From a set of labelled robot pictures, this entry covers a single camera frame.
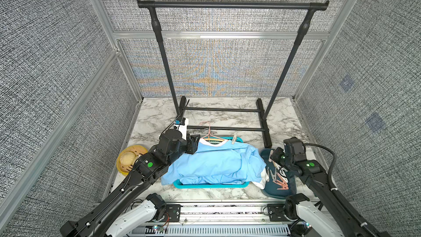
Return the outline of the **pink clothes hanger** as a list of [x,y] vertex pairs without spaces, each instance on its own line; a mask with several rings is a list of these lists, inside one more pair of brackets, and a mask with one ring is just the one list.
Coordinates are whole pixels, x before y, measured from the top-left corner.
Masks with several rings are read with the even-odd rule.
[[200,126],[207,126],[208,133],[204,137],[202,137],[203,140],[205,140],[205,141],[207,141],[211,144],[219,144],[219,143],[222,143],[222,142],[226,141],[226,139],[221,138],[221,137],[217,137],[217,136],[212,134],[211,123],[209,121],[200,122],[199,125]]

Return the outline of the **beige clothespin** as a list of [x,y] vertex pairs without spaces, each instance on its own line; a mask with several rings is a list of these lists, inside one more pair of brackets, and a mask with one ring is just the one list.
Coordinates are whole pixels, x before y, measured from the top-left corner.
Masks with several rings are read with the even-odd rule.
[[233,135],[233,137],[232,137],[232,144],[235,144],[235,142],[236,142],[236,140],[237,140],[237,134],[235,133],[234,135]]

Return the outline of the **light blue t-shirt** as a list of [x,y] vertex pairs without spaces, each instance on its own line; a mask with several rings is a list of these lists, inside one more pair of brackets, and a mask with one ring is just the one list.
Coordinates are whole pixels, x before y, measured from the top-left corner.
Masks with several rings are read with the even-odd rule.
[[266,163],[254,146],[230,140],[210,144],[201,138],[197,152],[183,154],[171,164],[161,177],[161,184],[176,181],[187,185],[252,182],[263,189],[268,180]]

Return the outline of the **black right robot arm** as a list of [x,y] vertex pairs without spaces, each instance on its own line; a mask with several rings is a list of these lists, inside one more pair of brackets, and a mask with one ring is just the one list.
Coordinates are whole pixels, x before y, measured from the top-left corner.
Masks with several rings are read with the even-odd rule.
[[[321,148],[332,154],[333,159],[328,170],[318,161],[307,158],[307,147]],[[296,194],[286,198],[286,218],[308,223],[322,237],[390,236],[388,232],[376,229],[360,215],[333,183],[332,173],[337,156],[331,149],[318,144],[303,143],[292,137],[284,140],[284,147],[275,149],[270,159],[299,178],[333,217],[327,217],[304,194]]]

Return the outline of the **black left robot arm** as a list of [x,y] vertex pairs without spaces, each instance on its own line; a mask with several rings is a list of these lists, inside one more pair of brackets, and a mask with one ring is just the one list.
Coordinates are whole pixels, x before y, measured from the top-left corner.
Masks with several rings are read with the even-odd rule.
[[159,143],[141,155],[121,184],[94,210],[77,222],[67,221],[61,228],[64,237],[125,237],[140,224],[164,217],[166,202],[150,194],[133,210],[126,208],[137,196],[167,173],[175,160],[197,151],[200,135],[169,129]]

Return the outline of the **pile of pastel clothespins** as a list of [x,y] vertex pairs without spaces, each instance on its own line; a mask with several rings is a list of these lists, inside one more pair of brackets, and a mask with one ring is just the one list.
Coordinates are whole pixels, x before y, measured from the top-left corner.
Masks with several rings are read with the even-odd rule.
[[270,181],[272,181],[275,184],[276,190],[289,190],[289,180],[284,170],[279,170],[276,167],[274,167],[273,169],[267,167],[266,171],[270,177]]

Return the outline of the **teal plastic basket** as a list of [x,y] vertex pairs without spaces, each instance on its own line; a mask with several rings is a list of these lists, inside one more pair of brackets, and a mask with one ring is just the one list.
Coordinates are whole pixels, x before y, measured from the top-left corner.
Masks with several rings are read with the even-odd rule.
[[[230,140],[232,142],[232,137],[222,137],[226,140]],[[243,143],[243,139],[237,137],[236,142]],[[178,189],[214,189],[214,188],[245,188],[249,185],[249,182],[244,182],[242,184],[209,184],[209,183],[202,183],[202,184],[183,184],[180,180],[177,180],[173,183],[173,185]]]

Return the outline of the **dark teal clothespin tray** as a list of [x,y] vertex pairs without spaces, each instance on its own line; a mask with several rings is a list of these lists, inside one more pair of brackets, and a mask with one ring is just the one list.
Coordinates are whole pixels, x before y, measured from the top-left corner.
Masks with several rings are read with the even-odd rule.
[[285,199],[297,193],[296,179],[293,174],[284,168],[274,165],[270,159],[272,152],[271,149],[264,149],[260,153],[261,158],[266,163],[266,174],[269,176],[269,180],[265,183],[265,188],[262,191],[264,195],[270,198]]

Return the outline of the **yellow bamboo steamer basket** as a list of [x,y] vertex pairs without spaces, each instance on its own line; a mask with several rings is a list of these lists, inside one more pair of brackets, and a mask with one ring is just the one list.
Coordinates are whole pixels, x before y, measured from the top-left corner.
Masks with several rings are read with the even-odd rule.
[[116,168],[118,172],[127,176],[132,170],[135,161],[147,152],[148,150],[141,145],[132,145],[124,149],[116,160]]

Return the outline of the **black clothes rack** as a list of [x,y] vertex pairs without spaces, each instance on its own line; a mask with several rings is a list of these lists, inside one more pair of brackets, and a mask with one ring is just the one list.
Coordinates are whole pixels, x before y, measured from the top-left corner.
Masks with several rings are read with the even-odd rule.
[[[257,113],[259,118],[260,126],[257,128],[249,127],[215,127],[217,131],[244,131],[244,132],[260,132],[263,137],[263,144],[265,148],[271,148],[273,146],[270,130],[267,123],[267,118],[269,112],[274,104],[274,101],[279,93],[280,88],[287,76],[289,68],[292,65],[292,62],[297,54],[301,43],[304,40],[304,37],[307,35],[311,21],[314,17],[314,14],[318,11],[326,11],[330,5],[330,1],[326,2],[310,2],[310,3],[262,3],[262,2],[176,2],[176,1],[143,1],[137,0],[138,7],[140,9],[147,9],[150,13],[151,25],[153,32],[155,34],[157,44],[159,46],[164,70],[166,73],[166,78],[168,81],[169,89],[171,92],[171,97],[175,107],[175,112],[177,113],[176,121],[182,122],[184,113],[187,110],[190,111],[227,111],[227,112],[246,112],[246,113]],[[187,100],[185,96],[181,97],[179,101],[176,96],[175,87],[171,75],[171,70],[169,68],[168,58],[166,49],[164,47],[162,27],[157,16],[158,8],[216,8],[216,9],[297,9],[297,10],[306,10],[307,13],[300,24],[300,27],[297,32],[293,47],[289,53],[285,66],[282,70],[280,78],[277,81],[277,85],[274,89],[274,92],[270,98],[270,102],[267,108],[263,107],[263,102],[260,98],[256,101],[256,109],[229,109],[229,108],[201,108],[201,107],[191,107],[187,105]]]

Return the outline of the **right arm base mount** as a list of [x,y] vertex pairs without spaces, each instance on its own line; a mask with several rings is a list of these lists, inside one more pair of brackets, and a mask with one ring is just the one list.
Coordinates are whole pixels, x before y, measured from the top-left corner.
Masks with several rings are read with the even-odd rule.
[[285,216],[283,204],[268,204],[262,209],[262,213],[268,216],[271,222],[288,222]]

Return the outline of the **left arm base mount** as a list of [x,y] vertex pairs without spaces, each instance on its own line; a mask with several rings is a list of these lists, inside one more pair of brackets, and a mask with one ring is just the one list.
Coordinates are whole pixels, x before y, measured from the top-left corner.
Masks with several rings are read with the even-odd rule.
[[163,217],[159,220],[159,223],[164,222],[179,222],[181,215],[182,205],[179,204],[170,204],[166,206]]

